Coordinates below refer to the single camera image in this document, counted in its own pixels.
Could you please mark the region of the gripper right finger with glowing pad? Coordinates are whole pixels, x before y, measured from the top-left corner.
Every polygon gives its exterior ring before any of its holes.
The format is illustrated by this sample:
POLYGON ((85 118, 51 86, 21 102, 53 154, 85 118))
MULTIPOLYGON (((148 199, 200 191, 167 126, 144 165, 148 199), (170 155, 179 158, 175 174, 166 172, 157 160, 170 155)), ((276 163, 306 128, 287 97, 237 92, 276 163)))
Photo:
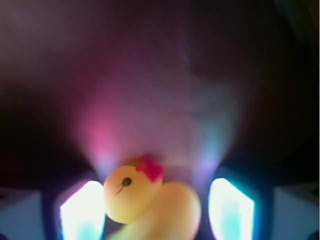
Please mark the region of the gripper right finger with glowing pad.
POLYGON ((219 167, 208 192, 216 240, 318 240, 319 182, 275 183, 219 167))

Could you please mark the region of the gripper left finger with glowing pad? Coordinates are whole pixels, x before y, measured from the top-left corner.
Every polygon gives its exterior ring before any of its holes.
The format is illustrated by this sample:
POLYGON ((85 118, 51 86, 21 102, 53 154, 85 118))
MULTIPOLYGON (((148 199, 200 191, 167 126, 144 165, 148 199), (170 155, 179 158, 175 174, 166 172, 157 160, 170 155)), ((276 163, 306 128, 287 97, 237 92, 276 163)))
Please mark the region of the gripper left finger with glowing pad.
POLYGON ((2 240, 100 240, 103 185, 87 171, 43 190, 1 187, 2 240))

